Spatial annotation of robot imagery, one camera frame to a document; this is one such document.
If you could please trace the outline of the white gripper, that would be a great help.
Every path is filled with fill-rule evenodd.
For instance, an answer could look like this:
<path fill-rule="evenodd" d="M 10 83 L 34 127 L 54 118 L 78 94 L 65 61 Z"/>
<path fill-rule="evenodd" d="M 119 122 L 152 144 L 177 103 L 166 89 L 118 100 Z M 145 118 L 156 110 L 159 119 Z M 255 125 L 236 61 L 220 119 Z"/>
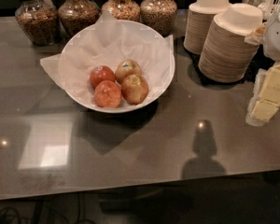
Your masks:
<path fill-rule="evenodd" d="M 264 55 L 280 62 L 280 8 L 272 14 L 267 25 L 264 22 L 247 35 L 245 42 L 255 46 L 263 43 Z M 259 70 L 253 92 L 250 118 L 268 122 L 280 108 L 280 63 L 275 63 L 268 71 Z"/>

